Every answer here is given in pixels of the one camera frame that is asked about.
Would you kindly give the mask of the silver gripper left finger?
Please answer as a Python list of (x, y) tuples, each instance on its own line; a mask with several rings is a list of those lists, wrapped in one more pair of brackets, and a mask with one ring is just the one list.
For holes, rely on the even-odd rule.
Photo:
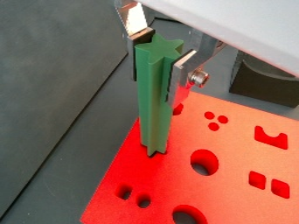
[(116, 13), (125, 30), (132, 80), (136, 81), (134, 46), (152, 41), (154, 30), (148, 26), (142, 5), (134, 0), (116, 0)]

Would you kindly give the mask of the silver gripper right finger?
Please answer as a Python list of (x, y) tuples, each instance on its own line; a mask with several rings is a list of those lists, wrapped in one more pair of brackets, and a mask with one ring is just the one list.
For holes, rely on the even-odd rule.
[(192, 86), (201, 88), (206, 83), (209, 74), (202, 66), (224, 47), (220, 40), (196, 29), (190, 30), (190, 50), (172, 64), (165, 101), (173, 109), (188, 97)]

